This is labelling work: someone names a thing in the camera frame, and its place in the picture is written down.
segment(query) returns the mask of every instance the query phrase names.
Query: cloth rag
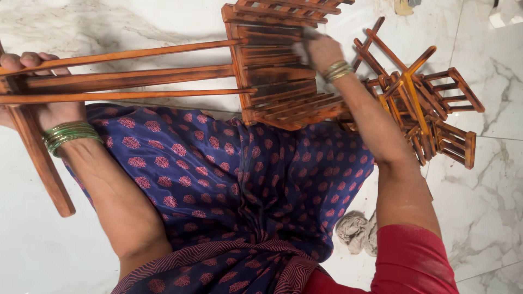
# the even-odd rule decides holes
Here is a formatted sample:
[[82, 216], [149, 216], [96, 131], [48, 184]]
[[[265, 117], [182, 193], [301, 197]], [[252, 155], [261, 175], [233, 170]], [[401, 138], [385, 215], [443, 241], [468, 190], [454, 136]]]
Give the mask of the cloth rag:
[[351, 211], [338, 222], [336, 234], [347, 245], [352, 255], [358, 255], [365, 249], [367, 254], [376, 257], [378, 255], [377, 231], [376, 212], [370, 220], [367, 220], [363, 213]]

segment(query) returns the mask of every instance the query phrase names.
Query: green bangle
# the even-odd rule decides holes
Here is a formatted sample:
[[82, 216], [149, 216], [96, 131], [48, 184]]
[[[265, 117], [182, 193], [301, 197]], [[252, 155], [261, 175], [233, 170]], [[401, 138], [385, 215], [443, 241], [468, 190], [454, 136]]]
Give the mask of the green bangle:
[[58, 147], [65, 142], [82, 138], [94, 139], [102, 144], [104, 143], [93, 126], [85, 122], [62, 123], [48, 130], [43, 135], [43, 142], [45, 143], [49, 153], [60, 158], [57, 153]]

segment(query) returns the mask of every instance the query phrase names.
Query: woman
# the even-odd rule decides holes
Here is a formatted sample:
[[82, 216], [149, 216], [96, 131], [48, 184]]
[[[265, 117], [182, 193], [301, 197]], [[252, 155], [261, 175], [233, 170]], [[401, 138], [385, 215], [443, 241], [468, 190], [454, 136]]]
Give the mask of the woman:
[[[308, 46], [322, 73], [344, 59], [327, 36]], [[25, 52], [0, 62], [18, 70], [57, 58]], [[355, 74], [337, 77], [361, 137], [321, 123], [296, 132], [247, 128], [195, 110], [34, 105], [42, 130], [88, 121], [103, 138], [67, 141], [56, 152], [120, 258], [113, 293], [364, 293], [336, 284], [318, 262], [331, 255], [334, 225], [374, 161], [372, 293], [458, 293], [418, 162]], [[13, 127], [2, 109], [0, 124]]]

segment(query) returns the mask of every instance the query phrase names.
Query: wooden slat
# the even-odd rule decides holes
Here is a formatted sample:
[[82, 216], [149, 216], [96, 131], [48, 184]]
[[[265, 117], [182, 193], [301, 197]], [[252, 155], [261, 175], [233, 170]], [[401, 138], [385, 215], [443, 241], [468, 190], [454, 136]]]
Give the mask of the wooden slat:
[[291, 48], [242, 48], [245, 65], [266, 65], [299, 62]]
[[316, 77], [316, 71], [301, 64], [264, 67], [245, 71], [250, 87]]
[[341, 9], [339, 8], [332, 8], [324, 5], [319, 5], [315, 3], [310, 2], [303, 2], [299, 0], [256, 0], [256, 2], [259, 3], [265, 3], [265, 4], [276, 4], [284, 7], [291, 7], [291, 8], [299, 8], [299, 9], [306, 9], [321, 13], [327, 13], [327, 14], [334, 14], [338, 15], [342, 13]]
[[219, 48], [219, 47], [229, 47], [236, 44], [243, 44], [246, 40], [225, 40], [217, 42], [206, 42], [206, 43], [197, 43], [197, 44], [187, 44], [187, 45], [178, 45], [178, 46], [169, 46], [162, 48], [153, 48], [153, 49], [143, 49], [143, 50], [132, 50], [116, 53], [107, 53], [100, 55], [91, 55], [91, 56], [82, 56], [82, 57], [72, 57], [65, 59], [57, 59], [51, 61], [44, 61], [42, 64], [31, 67], [24, 68], [19, 71], [8, 71], [3, 67], [0, 67], [0, 75], [18, 75], [22, 73], [37, 72], [43, 70], [53, 70], [61, 67], [72, 67], [86, 64], [95, 64], [101, 62], [115, 61], [115, 60], [124, 60], [132, 58], [140, 58], [146, 56], [157, 56], [163, 54], [171, 54], [177, 52], [187, 52], [194, 50], [210, 49], [210, 48]]
[[133, 71], [29, 77], [20, 87], [27, 94], [75, 94], [132, 87], [143, 87], [234, 76], [232, 64]]
[[115, 92], [115, 93], [87, 93], [87, 94], [58, 94], [58, 95], [0, 95], [0, 104], [27, 104], [72, 101], [122, 100], [159, 97], [189, 97], [207, 95], [230, 95], [240, 93], [254, 93], [256, 89], [227, 89], [202, 91], [162, 91], [162, 92]]
[[315, 22], [317, 24], [326, 24], [328, 20], [326, 18], [313, 18], [309, 16], [299, 15], [290, 12], [283, 12], [275, 9], [263, 9], [260, 7], [245, 7], [240, 5], [234, 5], [233, 11], [235, 13], [244, 13], [257, 16], [275, 17], [294, 21], [306, 21]]
[[298, 29], [238, 26], [238, 35], [247, 39], [249, 45], [290, 46], [301, 41]]

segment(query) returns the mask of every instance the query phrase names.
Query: red blouse sleeve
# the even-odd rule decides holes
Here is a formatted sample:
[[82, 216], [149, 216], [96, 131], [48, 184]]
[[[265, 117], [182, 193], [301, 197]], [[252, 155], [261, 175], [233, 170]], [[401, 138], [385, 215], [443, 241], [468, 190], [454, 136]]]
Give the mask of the red blouse sleeve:
[[371, 291], [349, 288], [315, 270], [304, 294], [459, 294], [443, 241], [413, 225], [388, 225], [378, 231], [378, 258]]

